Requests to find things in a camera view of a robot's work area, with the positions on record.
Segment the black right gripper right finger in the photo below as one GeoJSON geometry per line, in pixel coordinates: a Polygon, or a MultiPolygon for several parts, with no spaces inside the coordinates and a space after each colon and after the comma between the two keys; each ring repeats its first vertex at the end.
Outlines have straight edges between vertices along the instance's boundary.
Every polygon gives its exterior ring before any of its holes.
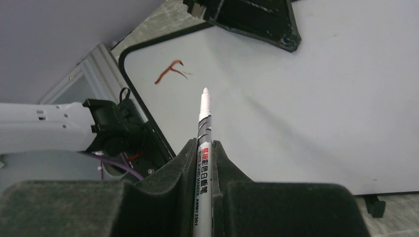
{"type": "Polygon", "coordinates": [[[345,187],[325,183],[255,182],[214,141],[215,237],[367,237],[357,202],[345,187]]]}

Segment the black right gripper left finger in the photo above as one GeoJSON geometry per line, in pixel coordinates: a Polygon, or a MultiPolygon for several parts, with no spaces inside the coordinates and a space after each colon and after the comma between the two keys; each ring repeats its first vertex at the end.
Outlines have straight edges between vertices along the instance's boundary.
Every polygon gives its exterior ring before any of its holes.
{"type": "Polygon", "coordinates": [[[195,139],[142,181],[24,181],[0,197],[3,237],[189,237],[195,139]]]}

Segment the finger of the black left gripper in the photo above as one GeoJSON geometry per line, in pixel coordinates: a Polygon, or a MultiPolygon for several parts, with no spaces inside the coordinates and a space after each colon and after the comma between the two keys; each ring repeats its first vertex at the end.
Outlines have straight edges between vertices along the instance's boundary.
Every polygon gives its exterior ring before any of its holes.
{"type": "Polygon", "coordinates": [[[301,42],[292,0],[184,0],[187,12],[227,31],[288,52],[301,42]]]}

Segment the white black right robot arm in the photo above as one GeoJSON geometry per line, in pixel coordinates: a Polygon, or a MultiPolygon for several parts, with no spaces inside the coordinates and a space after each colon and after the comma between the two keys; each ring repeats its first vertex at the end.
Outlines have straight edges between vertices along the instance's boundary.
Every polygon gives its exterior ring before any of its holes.
{"type": "MultiPolygon", "coordinates": [[[[198,136],[147,178],[22,181],[0,196],[3,237],[367,237],[348,189],[337,184],[251,180],[211,137],[210,93],[201,95],[198,136]]],[[[138,148],[143,135],[112,101],[0,106],[3,154],[62,150],[95,158],[138,148]]]]}

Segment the white marker pen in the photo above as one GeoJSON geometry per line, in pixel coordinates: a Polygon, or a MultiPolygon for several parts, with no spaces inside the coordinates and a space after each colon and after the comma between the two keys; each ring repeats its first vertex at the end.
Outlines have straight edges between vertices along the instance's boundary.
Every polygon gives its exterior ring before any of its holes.
{"type": "Polygon", "coordinates": [[[197,134],[197,166],[194,219],[192,236],[212,236],[212,134],[211,97],[207,87],[203,89],[197,134]]]}

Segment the white framed whiteboard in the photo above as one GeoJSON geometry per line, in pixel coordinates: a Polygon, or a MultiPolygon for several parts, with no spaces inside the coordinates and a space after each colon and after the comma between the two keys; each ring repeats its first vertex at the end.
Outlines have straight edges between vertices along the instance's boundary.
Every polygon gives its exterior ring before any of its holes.
{"type": "Polygon", "coordinates": [[[287,52],[197,25],[127,48],[121,71],[175,153],[212,137],[251,179],[337,183],[355,195],[419,189],[419,3],[299,0],[287,52]]]}

